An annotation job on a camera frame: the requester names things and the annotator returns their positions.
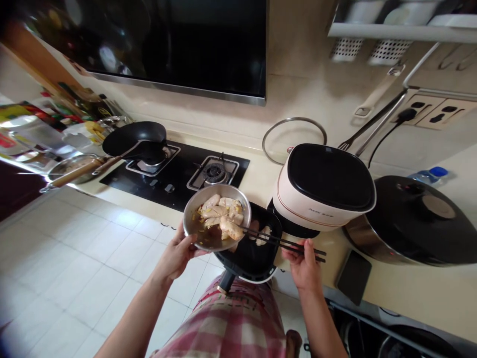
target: white tiled floor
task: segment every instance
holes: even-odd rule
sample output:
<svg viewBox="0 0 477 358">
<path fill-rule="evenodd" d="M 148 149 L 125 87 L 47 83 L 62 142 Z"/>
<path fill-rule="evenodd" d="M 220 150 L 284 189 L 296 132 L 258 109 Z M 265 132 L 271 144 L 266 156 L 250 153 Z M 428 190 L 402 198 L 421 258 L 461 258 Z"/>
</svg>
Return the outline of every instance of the white tiled floor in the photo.
<svg viewBox="0 0 477 358">
<path fill-rule="evenodd" d="M 175 234 L 135 212 L 64 188 L 0 223 L 0 327 L 10 357 L 92 357 Z M 168 294 L 148 347 L 161 348 L 224 268 L 193 259 Z M 289 273 L 274 292 L 285 330 L 306 336 Z"/>
</svg>

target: chopsticks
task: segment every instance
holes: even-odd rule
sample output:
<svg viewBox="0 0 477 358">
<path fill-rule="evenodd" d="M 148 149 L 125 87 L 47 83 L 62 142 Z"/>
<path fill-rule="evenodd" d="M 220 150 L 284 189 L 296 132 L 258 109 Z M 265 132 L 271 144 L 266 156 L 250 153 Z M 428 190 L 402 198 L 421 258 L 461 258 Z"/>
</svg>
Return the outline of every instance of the chopsticks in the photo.
<svg viewBox="0 0 477 358">
<path fill-rule="evenodd" d="M 289 240 L 285 240 L 285 239 L 282 239 L 282 238 L 279 238 L 279 237 L 276 237 L 276 236 L 272 236 L 272 235 L 269 235 L 269 234 L 265 234 L 261 231 L 256 231 L 256 230 L 253 230 L 253 229 L 250 229 L 250 228 L 247 228 L 246 226 L 241 226 L 241 225 L 238 225 L 239 227 L 241 227 L 242 229 L 246 230 L 246 233 L 249 235 L 249 236 L 252 236 L 256 239 L 260 239 L 260 240 L 263 240 L 263 241 L 267 241 L 269 242 L 270 244 L 272 245 L 276 245 L 276 246 L 279 246 L 279 247 L 282 247 L 284 249 L 287 249 L 287 250 L 290 250 L 290 251 L 293 251 L 293 252 L 296 252 L 298 254 L 301 254 L 303 255 L 304 254 L 304 251 L 305 251 L 305 247 L 303 245 L 299 245 L 297 243 L 294 243 L 292 241 L 289 241 Z M 263 237 L 259 237 L 258 235 L 263 235 L 263 236 L 266 236 L 267 238 L 269 239 L 274 239 L 278 242 L 273 242 L 273 241 L 270 241 L 268 239 L 265 239 Z M 281 243 L 286 243 L 286 244 L 290 244 L 290 245 L 293 245 L 293 246 L 296 246 L 296 247 L 299 247 L 301 248 L 302 250 L 299 250 L 299 249 L 295 249 L 293 247 L 290 247 L 288 245 L 283 245 Z M 322 255 L 322 256 L 326 256 L 326 252 L 325 251 L 321 251 L 321 250 L 317 250 L 317 249 L 314 249 L 314 252 L 315 254 L 319 254 L 319 255 Z M 325 259 L 322 259 L 321 257 L 318 257 L 318 256 L 315 256 L 315 259 L 317 261 L 320 261 L 322 263 L 325 263 L 326 260 Z"/>
</svg>

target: black glass cooktop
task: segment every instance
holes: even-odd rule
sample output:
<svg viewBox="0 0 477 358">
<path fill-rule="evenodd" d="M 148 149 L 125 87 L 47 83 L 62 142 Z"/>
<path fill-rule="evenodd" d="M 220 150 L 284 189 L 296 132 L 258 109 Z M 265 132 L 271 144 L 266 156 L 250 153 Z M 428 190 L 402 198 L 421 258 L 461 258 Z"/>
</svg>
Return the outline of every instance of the black glass cooktop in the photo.
<svg viewBox="0 0 477 358">
<path fill-rule="evenodd" d="M 160 205 L 184 211 L 189 199 L 197 192 L 189 189 L 187 183 L 208 156 L 220 157 L 222 153 L 172 141 L 167 143 L 179 147 L 180 152 L 155 177 L 128 170 L 127 163 L 124 163 L 99 182 Z M 229 183 L 238 187 L 250 160 L 227 154 L 223 154 L 223 158 L 239 164 Z"/>
</svg>

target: white basket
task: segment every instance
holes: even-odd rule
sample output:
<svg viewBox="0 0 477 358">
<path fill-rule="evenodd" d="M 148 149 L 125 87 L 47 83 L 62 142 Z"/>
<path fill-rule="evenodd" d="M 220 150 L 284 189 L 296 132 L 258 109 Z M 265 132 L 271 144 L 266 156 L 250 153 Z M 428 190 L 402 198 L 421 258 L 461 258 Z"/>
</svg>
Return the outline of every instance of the white basket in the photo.
<svg viewBox="0 0 477 358">
<path fill-rule="evenodd" d="M 379 40 L 368 59 L 368 65 L 394 66 L 406 53 L 411 43 L 412 41 L 407 40 Z"/>
<path fill-rule="evenodd" d="M 364 39 L 343 37 L 335 41 L 331 51 L 331 60 L 334 62 L 352 62 L 358 55 Z"/>
</svg>

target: white countertop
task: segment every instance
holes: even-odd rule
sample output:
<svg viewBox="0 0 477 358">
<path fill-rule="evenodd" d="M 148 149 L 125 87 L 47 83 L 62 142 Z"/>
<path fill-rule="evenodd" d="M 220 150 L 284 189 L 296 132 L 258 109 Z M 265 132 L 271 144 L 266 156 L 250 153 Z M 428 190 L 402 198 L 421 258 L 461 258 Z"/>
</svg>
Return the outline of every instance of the white countertop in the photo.
<svg viewBox="0 0 477 358">
<path fill-rule="evenodd" d="M 239 188 L 250 201 L 267 206 L 281 166 L 270 162 L 261 151 L 179 133 L 168 133 L 168 139 L 249 159 L 250 164 Z M 182 218 L 179 211 L 108 187 L 99 179 L 72 187 L 172 227 L 177 227 Z M 297 241 L 290 235 L 283 237 Z M 352 246 L 341 229 L 321 233 L 314 242 L 316 248 L 327 252 L 326 264 L 321 266 L 323 284 L 335 288 L 336 277 Z M 475 265 L 453 268 L 395 266 L 366 258 L 373 268 L 364 300 L 477 343 Z M 290 269 L 280 252 L 275 265 Z"/>
</svg>

